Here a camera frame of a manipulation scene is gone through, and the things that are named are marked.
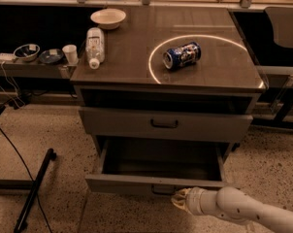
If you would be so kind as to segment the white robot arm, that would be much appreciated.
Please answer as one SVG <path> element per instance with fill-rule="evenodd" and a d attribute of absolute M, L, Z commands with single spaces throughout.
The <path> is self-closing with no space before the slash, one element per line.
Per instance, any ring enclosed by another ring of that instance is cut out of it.
<path fill-rule="evenodd" d="M 219 190 L 184 188 L 172 196 L 172 203 L 194 216 L 214 216 L 239 224 L 252 220 L 275 233 L 293 233 L 293 212 L 264 204 L 231 186 Z"/>

